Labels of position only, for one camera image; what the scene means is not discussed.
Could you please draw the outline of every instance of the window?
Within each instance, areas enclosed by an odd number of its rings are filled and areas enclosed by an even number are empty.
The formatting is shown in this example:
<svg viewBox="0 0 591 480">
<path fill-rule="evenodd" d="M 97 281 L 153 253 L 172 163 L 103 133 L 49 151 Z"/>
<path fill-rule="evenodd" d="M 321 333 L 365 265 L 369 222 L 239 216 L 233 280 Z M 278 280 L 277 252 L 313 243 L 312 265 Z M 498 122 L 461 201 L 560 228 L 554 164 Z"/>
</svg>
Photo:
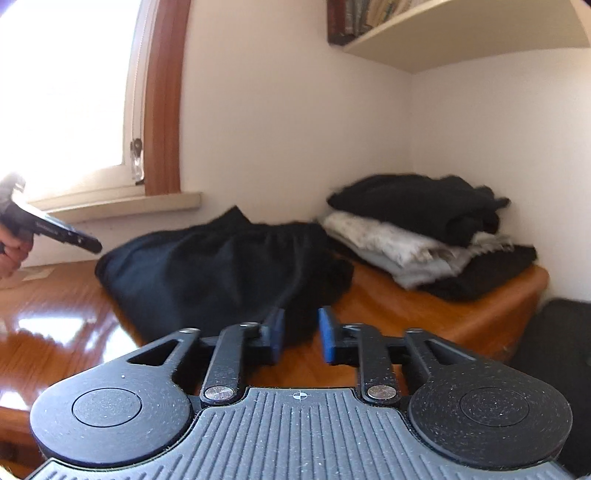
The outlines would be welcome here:
<svg viewBox="0 0 591 480">
<path fill-rule="evenodd" d="M 0 9 L 0 175 L 22 173 L 30 200 L 82 203 L 143 193 L 143 160 L 146 193 L 178 192 L 189 5 L 16 0 Z"/>
</svg>

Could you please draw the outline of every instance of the pile of clothes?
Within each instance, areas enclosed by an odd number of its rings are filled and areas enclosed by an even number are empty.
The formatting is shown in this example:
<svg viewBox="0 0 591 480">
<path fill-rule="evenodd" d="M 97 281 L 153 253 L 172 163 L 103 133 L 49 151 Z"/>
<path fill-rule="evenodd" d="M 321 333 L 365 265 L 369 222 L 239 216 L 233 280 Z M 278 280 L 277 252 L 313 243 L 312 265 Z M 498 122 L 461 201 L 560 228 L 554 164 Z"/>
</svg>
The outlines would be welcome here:
<svg viewBox="0 0 591 480">
<path fill-rule="evenodd" d="M 204 225 L 135 238 L 95 273 L 146 342 L 185 327 L 215 336 L 284 309 L 289 346 L 311 339 L 317 309 L 349 289 L 353 266 L 317 223 L 251 223 L 233 207 Z"/>
<path fill-rule="evenodd" d="M 456 176 L 374 175 L 330 196 L 335 211 L 320 224 L 337 250 L 385 270 L 403 288 L 469 301 L 537 258 L 533 247 L 498 233 L 497 210 L 509 203 Z"/>
</svg>

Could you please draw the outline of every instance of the white wall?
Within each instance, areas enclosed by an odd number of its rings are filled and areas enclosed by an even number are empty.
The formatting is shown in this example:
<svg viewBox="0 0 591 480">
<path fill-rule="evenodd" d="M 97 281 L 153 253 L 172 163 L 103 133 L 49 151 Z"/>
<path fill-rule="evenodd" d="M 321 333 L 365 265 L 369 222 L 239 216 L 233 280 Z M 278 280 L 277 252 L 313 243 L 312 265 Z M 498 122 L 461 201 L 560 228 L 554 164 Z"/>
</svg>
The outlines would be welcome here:
<svg viewBox="0 0 591 480">
<path fill-rule="evenodd" d="M 511 54 L 413 77 L 413 167 L 484 183 L 513 205 L 556 295 L 591 300 L 591 51 Z"/>
<path fill-rule="evenodd" d="M 193 0 L 181 112 L 181 183 L 196 212 L 79 225 L 111 249 L 238 205 L 252 220 L 310 219 L 330 190 L 411 170 L 411 76 L 326 43 L 319 0 Z M 91 255 L 38 238 L 28 265 Z"/>
</svg>

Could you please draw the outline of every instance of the black clothing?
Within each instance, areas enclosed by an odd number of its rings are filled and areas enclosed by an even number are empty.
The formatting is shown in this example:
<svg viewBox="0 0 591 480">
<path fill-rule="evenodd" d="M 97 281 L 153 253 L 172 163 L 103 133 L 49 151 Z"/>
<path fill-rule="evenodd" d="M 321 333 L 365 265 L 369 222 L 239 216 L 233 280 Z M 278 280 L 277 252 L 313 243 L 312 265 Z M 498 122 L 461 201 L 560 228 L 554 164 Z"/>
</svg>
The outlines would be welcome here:
<svg viewBox="0 0 591 480">
<path fill-rule="evenodd" d="M 328 198 L 337 210 L 389 222 L 448 245 L 467 247 L 476 232 L 496 233 L 496 211 L 509 199 L 496 199 L 488 187 L 473 188 L 460 177 L 374 175 Z"/>
<path fill-rule="evenodd" d="M 534 247 L 516 245 L 470 260 L 457 277 L 442 278 L 418 289 L 448 301 L 473 301 L 516 277 L 537 259 Z"/>
<path fill-rule="evenodd" d="M 309 339 L 316 309 L 350 286 L 320 225 L 252 224 L 234 207 L 206 225 L 149 233 L 104 255 L 96 276 L 147 342 L 184 327 L 214 336 L 287 308 L 286 345 Z"/>
</svg>

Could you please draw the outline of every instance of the metal screw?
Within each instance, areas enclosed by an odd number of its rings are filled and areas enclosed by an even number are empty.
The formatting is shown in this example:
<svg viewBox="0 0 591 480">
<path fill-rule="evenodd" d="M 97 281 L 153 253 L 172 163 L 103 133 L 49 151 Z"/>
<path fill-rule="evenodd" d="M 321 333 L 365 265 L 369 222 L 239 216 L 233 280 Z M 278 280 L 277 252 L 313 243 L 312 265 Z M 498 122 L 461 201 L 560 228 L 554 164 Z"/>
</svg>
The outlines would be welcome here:
<svg viewBox="0 0 591 480">
<path fill-rule="evenodd" d="M 218 385 L 216 387 L 209 387 L 204 395 L 209 400 L 223 401 L 232 398 L 234 396 L 234 390 L 224 385 Z"/>
<path fill-rule="evenodd" d="M 376 400 L 390 400 L 396 396 L 396 389 L 389 385 L 374 385 L 368 388 L 368 395 Z"/>
</svg>

